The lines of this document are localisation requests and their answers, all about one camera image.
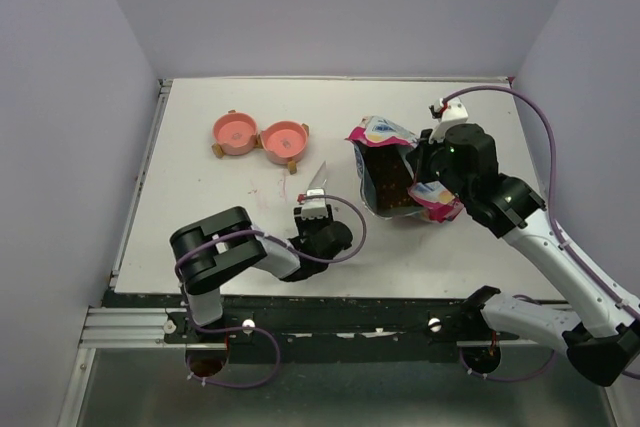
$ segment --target scratch mark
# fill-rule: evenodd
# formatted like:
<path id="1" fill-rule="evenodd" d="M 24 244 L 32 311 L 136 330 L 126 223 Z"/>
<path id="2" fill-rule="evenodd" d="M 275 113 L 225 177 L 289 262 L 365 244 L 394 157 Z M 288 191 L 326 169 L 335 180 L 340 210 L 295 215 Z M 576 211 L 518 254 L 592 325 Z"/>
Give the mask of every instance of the scratch mark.
<path id="1" fill-rule="evenodd" d="M 282 179 L 280 180 L 280 184 L 282 190 L 280 192 L 280 197 L 282 197 L 287 202 L 287 171 L 282 169 Z"/>

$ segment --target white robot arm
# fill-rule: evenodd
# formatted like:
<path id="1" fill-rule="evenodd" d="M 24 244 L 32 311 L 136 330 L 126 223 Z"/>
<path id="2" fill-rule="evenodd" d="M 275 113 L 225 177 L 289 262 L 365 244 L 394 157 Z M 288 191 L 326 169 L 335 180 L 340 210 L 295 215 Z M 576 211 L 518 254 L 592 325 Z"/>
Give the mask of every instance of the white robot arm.
<path id="1" fill-rule="evenodd" d="M 534 305 L 494 289 L 478 305 L 487 326 L 548 346 L 588 379 L 610 385 L 640 353 L 640 299 L 552 225 L 531 187 L 498 172 L 493 138 L 465 123 L 458 98 L 441 100 L 431 112 L 438 125 L 422 132 L 408 158 L 416 180 L 438 180 L 456 194 L 476 222 L 527 257 L 573 308 Z"/>

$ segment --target chip bag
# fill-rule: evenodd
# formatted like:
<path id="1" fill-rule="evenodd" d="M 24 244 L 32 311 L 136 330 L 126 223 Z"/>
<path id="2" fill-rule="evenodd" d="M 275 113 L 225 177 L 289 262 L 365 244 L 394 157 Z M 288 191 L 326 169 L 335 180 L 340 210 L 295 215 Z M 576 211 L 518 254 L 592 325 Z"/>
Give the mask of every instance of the chip bag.
<path id="1" fill-rule="evenodd" d="M 431 222 L 453 220 L 462 203 L 440 182 L 415 183 L 406 155 L 418 137 L 378 116 L 365 117 L 347 140 L 354 146 L 360 196 L 378 217 L 412 216 Z"/>

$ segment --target screw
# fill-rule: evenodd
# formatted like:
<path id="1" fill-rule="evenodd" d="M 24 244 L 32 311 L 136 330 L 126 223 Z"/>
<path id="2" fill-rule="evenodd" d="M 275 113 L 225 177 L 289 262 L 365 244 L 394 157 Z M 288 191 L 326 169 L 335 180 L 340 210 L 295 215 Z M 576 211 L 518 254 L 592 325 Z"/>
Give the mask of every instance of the screw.
<path id="1" fill-rule="evenodd" d="M 172 320 L 167 320 L 162 326 L 162 330 L 165 334 L 173 334 L 177 330 L 176 324 Z"/>
<path id="2" fill-rule="evenodd" d="M 429 326 L 429 330 L 431 332 L 440 332 L 440 330 L 442 330 L 442 322 L 440 322 L 440 319 L 438 319 L 437 317 L 432 317 L 429 319 L 429 323 L 427 324 Z"/>
<path id="3" fill-rule="evenodd" d="M 253 319 L 245 319 L 242 321 L 242 326 L 247 327 L 246 329 L 243 329 L 242 332 L 249 335 L 251 332 L 253 332 L 256 323 L 253 321 Z"/>

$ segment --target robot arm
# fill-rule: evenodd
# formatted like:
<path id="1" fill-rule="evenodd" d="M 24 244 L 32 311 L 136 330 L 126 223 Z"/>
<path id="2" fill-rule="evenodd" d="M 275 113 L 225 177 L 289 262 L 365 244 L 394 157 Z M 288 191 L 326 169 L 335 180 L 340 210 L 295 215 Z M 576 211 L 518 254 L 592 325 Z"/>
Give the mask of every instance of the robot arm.
<path id="1" fill-rule="evenodd" d="M 322 189 L 307 192 L 307 196 L 322 195 Z M 222 317 L 220 287 L 249 267 L 269 272 L 284 282 L 304 280 L 327 269 L 327 263 L 298 257 L 287 247 L 327 260 L 351 247 L 351 231 L 342 222 L 333 220 L 331 205 L 324 199 L 314 198 L 296 207 L 294 221 L 298 235 L 274 242 L 266 239 L 269 236 L 252 223 L 244 208 L 233 207 L 183 227 L 171 236 L 169 242 L 180 264 L 179 259 L 204 244 L 239 234 L 179 265 L 182 288 L 196 325 L 209 326 Z"/>
<path id="2" fill-rule="evenodd" d="M 432 108 L 438 127 L 423 131 L 408 157 L 415 180 L 440 181 L 476 222 L 527 257 L 575 313 L 532 305 L 495 289 L 476 307 L 489 328 L 551 347 L 567 355 L 585 377 L 610 385 L 640 352 L 640 322 L 568 255 L 566 242 L 553 234 L 540 196 L 524 181 L 499 173 L 493 138 L 480 126 L 465 124 L 466 110 L 454 100 L 452 107 Z M 571 246 L 625 303 L 640 306 L 636 296 L 617 285 L 575 243 Z"/>

